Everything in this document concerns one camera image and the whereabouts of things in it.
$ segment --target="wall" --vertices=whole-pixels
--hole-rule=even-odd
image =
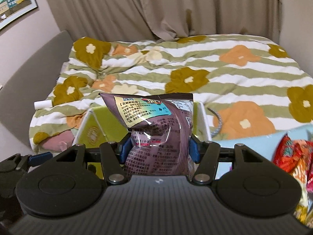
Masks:
[[[313,0],[282,0],[280,45],[313,76]]]
[[[46,0],[36,0],[39,9],[15,21],[0,32],[0,84],[5,84],[14,72],[41,46],[60,30]],[[0,161],[15,154],[29,154],[29,149],[0,124]]]

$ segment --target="beige curtain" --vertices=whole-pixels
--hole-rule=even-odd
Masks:
[[[48,0],[73,39],[138,41],[200,34],[260,35],[278,42],[279,0]]]

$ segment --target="floral bedding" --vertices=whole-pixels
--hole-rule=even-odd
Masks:
[[[68,68],[37,110],[29,130],[36,152],[48,137],[72,128],[99,92],[155,95],[192,92],[223,120],[214,140],[259,136],[313,120],[313,79],[287,52],[264,37],[209,35],[175,42],[77,40]],[[207,111],[213,130],[217,119]]]

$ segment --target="silver bolt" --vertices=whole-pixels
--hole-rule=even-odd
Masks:
[[[195,175],[195,180],[198,182],[207,182],[210,180],[210,176],[207,174],[200,173]]]
[[[112,182],[121,182],[124,180],[124,176],[121,174],[112,174],[109,176],[109,180]]]

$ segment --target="painting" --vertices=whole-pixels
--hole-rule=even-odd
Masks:
[[[35,0],[0,0],[0,31],[35,8],[37,8]]]

